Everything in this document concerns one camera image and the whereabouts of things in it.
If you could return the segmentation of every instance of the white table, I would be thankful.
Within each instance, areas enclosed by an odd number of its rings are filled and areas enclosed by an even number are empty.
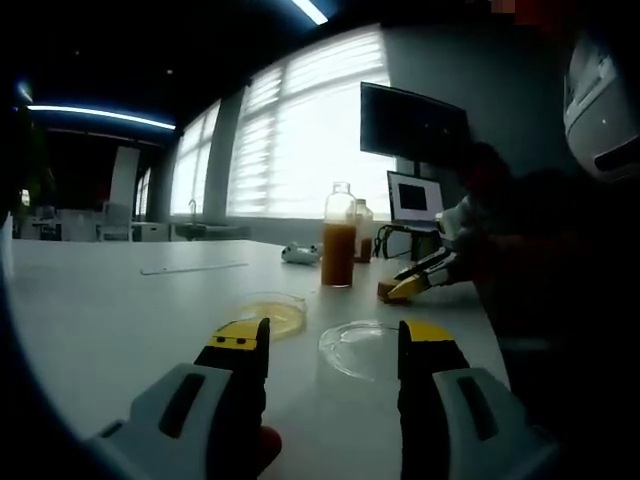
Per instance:
[[[307,329],[270,349],[264,424],[284,449],[265,478],[400,478],[398,382],[363,382],[319,360],[329,327],[363,319],[425,319],[448,328],[472,366],[508,386],[497,340],[473,285],[433,289],[412,307],[376,300],[391,261],[357,265],[351,289],[320,287],[319,266],[283,264],[281,247],[250,241],[14,243],[13,308],[33,370],[59,413],[86,438],[174,365],[192,362],[239,296],[306,298]],[[142,267],[247,262],[225,270],[142,276]],[[396,358],[389,358],[395,365]]]

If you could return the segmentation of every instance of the glass jar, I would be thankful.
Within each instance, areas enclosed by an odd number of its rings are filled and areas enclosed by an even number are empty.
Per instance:
[[[355,261],[369,263],[373,246],[373,211],[363,198],[356,200],[356,254]]]
[[[356,242],[356,199],[347,182],[334,182],[324,210],[322,284],[349,287],[353,283]]]

